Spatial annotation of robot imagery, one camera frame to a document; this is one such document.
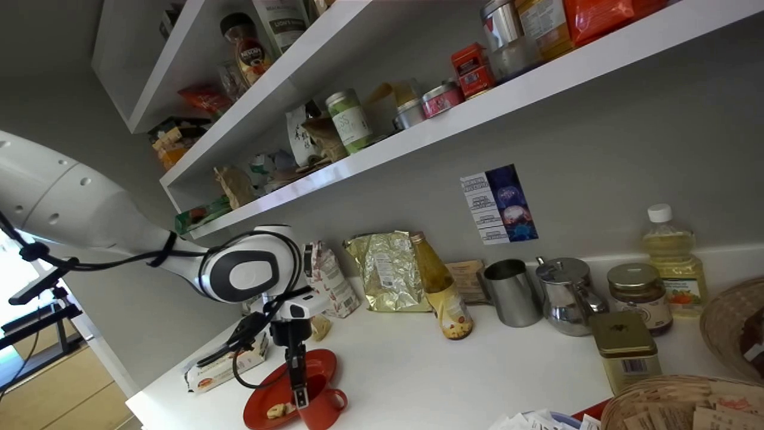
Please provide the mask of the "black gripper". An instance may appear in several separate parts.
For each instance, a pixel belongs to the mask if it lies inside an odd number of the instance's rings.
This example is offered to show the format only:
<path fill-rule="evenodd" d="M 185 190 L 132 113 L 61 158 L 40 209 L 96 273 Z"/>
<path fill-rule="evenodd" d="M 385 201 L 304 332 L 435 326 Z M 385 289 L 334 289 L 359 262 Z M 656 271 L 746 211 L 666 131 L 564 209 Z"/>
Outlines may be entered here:
<path fill-rule="evenodd" d="M 304 409 L 309 406 L 309 381 L 302 365 L 306 364 L 306 341 L 314 336 L 314 323 L 306 316 L 293 317 L 281 313 L 281 305 L 297 297 L 302 297 L 302 291 L 285 291 L 272 298 L 265 298 L 261 305 L 259 327 L 265 330 L 269 339 L 285 348 L 285 364 L 289 365 L 291 402 L 293 406 Z"/>

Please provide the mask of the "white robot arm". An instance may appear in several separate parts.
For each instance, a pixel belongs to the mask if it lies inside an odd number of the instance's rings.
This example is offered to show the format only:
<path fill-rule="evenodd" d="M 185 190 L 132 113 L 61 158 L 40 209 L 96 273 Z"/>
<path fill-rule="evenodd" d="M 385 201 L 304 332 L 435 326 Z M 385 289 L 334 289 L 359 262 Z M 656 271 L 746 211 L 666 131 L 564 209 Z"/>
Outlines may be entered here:
<path fill-rule="evenodd" d="M 306 373 L 306 317 L 285 320 L 280 309 L 306 293 L 304 252 L 289 228 L 255 228 L 219 247 L 198 247 L 172 230 L 152 224 L 130 193 L 98 170 L 32 139 L 0 133 L 3 231 L 24 260 L 52 265 L 47 280 L 67 273 L 98 273 L 146 260 L 189 281 L 217 303 L 265 297 L 235 334 L 200 369 L 228 359 L 229 375 L 247 385 L 238 356 L 269 330 L 285 348 L 286 385 L 297 409 L 311 403 Z"/>

